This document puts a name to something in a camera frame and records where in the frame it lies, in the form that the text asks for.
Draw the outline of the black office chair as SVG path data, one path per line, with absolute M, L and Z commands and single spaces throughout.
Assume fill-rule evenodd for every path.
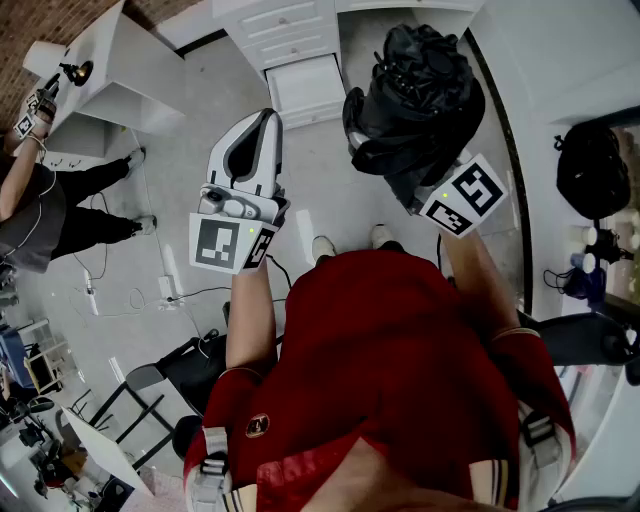
M 519 311 L 518 317 L 540 335 L 555 366 L 623 366 L 627 382 L 640 387 L 640 328 L 599 312 L 536 321 Z

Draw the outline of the white shelf unit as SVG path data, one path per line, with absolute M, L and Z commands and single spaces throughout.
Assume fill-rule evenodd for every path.
M 343 81 L 340 13 L 410 8 L 419 22 L 461 36 L 485 1 L 212 0 L 212 14 L 266 84 L 268 69 L 330 54 Z

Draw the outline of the black plastic garbage bag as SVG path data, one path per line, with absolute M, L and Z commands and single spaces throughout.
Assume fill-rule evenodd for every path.
M 413 173 L 421 184 L 441 177 L 475 135 L 485 97 L 458 39 L 429 25 L 391 28 L 375 56 L 368 90 L 345 98 L 342 122 L 368 141 L 349 150 L 361 173 L 379 176 L 396 197 L 396 179 Z

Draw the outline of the white drawer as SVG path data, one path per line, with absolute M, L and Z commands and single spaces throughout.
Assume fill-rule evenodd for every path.
M 333 54 L 271 68 L 265 76 L 284 130 L 342 117 L 346 93 Z

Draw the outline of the white shade table lamp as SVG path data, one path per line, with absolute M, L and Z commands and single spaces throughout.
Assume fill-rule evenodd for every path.
M 64 62 L 68 54 L 69 49 L 63 45 L 36 41 L 27 51 L 22 67 L 40 78 L 62 72 L 73 85 L 82 87 L 92 74 L 93 62 L 87 60 L 81 65 Z

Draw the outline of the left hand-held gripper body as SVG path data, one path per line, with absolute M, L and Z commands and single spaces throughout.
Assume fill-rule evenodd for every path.
M 198 211 L 189 216 L 190 264 L 227 274 L 256 271 L 289 206 L 280 186 L 271 198 L 203 186 Z

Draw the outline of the person's shoe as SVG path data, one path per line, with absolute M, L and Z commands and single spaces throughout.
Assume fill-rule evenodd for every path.
M 315 266 L 319 266 L 322 262 L 336 256 L 336 249 L 331 240 L 326 236 L 317 236 L 312 241 L 312 256 Z
M 375 250 L 393 250 L 403 252 L 403 246 L 395 240 L 391 231 L 384 224 L 377 224 L 371 230 L 371 245 Z

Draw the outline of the wooden cart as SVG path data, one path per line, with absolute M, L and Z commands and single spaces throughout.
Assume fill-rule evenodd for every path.
M 70 368 L 68 343 L 54 336 L 48 319 L 31 322 L 18 334 L 26 350 L 24 367 L 38 394 L 61 391 Z

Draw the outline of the person's red shirt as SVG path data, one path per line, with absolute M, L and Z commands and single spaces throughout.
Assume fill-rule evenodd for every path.
M 535 331 L 485 338 L 432 263 L 366 250 L 295 283 L 265 376 L 218 378 L 185 458 L 189 512 L 300 512 L 357 445 L 421 488 L 536 511 L 575 433 Z

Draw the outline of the person's right forearm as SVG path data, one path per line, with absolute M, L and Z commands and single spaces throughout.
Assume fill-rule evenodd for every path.
M 456 288 L 469 322 L 485 338 L 519 328 L 515 296 L 476 231 L 456 238 L 441 231 Z

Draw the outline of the black round stool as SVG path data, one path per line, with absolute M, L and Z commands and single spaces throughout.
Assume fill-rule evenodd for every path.
M 202 418 L 198 415 L 182 417 L 174 428 L 172 447 L 181 461 L 184 461 L 188 449 L 198 432 L 201 431 Z

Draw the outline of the black folding chair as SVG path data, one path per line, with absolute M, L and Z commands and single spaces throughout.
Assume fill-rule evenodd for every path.
M 162 448 L 170 444 L 176 425 L 171 425 L 157 411 L 163 400 L 156 398 L 146 403 L 139 395 L 141 390 L 163 381 L 168 381 L 191 409 L 190 415 L 203 418 L 210 391 L 225 369 L 226 337 L 213 329 L 204 337 L 192 337 L 186 343 L 174 349 L 154 363 L 139 366 L 130 371 L 112 395 L 106 400 L 89 421 L 89 425 L 99 428 L 108 419 L 106 412 L 117 398 L 125 393 L 140 408 L 135 421 L 120 434 L 116 441 L 123 441 L 147 417 L 154 418 L 167 434 L 154 445 L 149 453 L 134 463 L 139 468 L 150 461 Z

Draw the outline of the white board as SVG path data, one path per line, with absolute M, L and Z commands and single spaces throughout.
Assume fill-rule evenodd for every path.
M 143 494 L 154 496 L 115 441 L 77 417 L 70 409 L 62 406 L 61 410 L 82 445 L 98 466 Z

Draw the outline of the black backpack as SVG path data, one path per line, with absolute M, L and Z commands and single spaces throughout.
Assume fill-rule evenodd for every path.
M 629 171 L 608 126 L 576 125 L 554 137 L 554 149 L 560 153 L 556 187 L 577 213 L 599 220 L 626 208 L 631 198 Z

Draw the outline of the white side table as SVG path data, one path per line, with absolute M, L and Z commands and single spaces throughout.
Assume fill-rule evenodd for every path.
M 65 63 L 93 63 L 81 87 L 60 77 L 44 165 L 76 171 L 103 162 L 117 126 L 167 135 L 185 119 L 185 63 L 116 3 L 68 47 Z

